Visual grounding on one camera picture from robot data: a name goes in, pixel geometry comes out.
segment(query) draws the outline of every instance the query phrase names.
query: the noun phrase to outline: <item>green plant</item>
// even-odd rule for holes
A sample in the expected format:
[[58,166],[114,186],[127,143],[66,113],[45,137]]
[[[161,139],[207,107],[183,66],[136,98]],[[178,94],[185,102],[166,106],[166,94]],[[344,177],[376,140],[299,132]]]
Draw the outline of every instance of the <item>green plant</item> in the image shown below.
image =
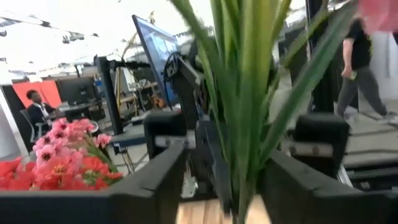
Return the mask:
[[[270,125],[267,115],[280,78],[278,73],[268,85],[272,48],[283,28],[291,0],[210,1],[217,45],[202,29],[188,0],[171,0],[198,39],[214,114],[218,114],[216,96],[220,95],[227,126],[226,136],[220,130],[220,120],[215,117],[223,155],[229,164],[232,197],[234,204],[238,205],[235,211],[238,217],[234,221],[244,223],[248,206],[256,193],[259,172],[280,142],[303,97],[322,78],[344,38],[354,6],[345,6],[329,25],[315,53],[304,66],[289,99]],[[322,11],[316,16],[307,31],[290,46],[280,66],[289,64],[327,15],[327,11]]]

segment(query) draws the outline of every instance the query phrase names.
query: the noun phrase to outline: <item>monitor screen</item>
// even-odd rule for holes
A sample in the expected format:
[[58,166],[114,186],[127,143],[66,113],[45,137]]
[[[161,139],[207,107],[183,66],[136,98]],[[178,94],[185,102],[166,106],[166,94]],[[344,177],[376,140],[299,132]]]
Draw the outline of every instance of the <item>monitor screen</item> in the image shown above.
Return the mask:
[[164,85],[162,75],[167,58],[178,50],[177,39],[136,15],[132,19],[163,97],[168,97],[171,105],[177,104],[177,95],[170,83]]

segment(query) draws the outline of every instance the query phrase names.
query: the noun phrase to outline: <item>plant leaf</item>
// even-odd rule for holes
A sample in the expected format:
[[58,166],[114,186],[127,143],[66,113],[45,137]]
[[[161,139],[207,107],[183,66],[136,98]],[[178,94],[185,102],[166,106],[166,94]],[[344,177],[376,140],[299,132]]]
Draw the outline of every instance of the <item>plant leaf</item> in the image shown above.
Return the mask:
[[[280,64],[282,69],[285,69],[289,66],[291,63],[293,57],[297,54],[297,52],[305,45],[307,44],[308,38],[310,38],[313,33],[316,31],[317,27],[325,21],[326,18],[328,18],[329,12],[328,11],[319,11],[315,17],[313,22],[308,26],[308,29],[303,30],[298,37],[291,43],[289,46],[289,49],[285,55],[280,60]],[[262,109],[263,114],[268,114],[269,112],[269,107],[272,103],[272,99],[274,98],[275,92],[278,89],[279,81],[280,81],[280,75],[282,73],[280,70],[278,71],[277,75],[275,76],[274,80],[271,82],[271,85],[268,89],[266,97],[264,97],[264,100],[262,101]]]
[[266,140],[261,146],[262,160],[268,159],[271,151],[278,145],[288,122],[305,94],[310,93],[322,79],[328,64],[335,56],[338,46],[345,37],[345,33],[341,30],[346,31],[348,29],[354,12],[354,4],[344,6],[338,13],[338,16],[329,25],[321,41],[319,41],[311,61],[300,73],[288,100],[273,122]]

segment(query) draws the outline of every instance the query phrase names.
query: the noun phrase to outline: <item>red panel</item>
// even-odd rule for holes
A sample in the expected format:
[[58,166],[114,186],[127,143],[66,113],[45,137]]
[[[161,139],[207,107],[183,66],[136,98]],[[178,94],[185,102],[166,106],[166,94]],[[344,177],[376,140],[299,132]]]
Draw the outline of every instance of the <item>red panel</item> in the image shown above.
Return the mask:
[[61,104],[58,88],[53,80],[35,83],[16,83],[13,84],[12,87],[26,108],[32,104],[32,102],[26,97],[26,93],[29,90],[36,90],[42,96],[43,102],[48,103],[54,108]]

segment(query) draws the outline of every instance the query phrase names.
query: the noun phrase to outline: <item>person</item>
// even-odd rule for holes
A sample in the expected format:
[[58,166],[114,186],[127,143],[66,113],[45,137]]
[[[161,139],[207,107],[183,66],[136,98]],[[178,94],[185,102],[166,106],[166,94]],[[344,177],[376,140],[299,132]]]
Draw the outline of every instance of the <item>person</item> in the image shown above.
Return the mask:
[[392,36],[394,37],[394,40],[396,40],[396,44],[398,44],[398,32],[393,32]]
[[42,97],[36,90],[29,90],[26,93],[26,97],[33,102],[30,106],[28,106],[27,112],[30,116],[35,132],[39,130],[36,126],[36,124],[39,123],[47,123],[42,126],[42,131],[48,131],[51,125],[49,116],[50,114],[54,113],[56,109],[46,103],[43,103]]
[[375,112],[380,114],[382,123],[396,123],[396,114],[389,112],[380,99],[379,85],[369,68],[372,43],[363,29],[363,21],[357,15],[343,41],[344,70],[343,86],[338,96],[336,113],[345,118],[345,111],[358,88]]

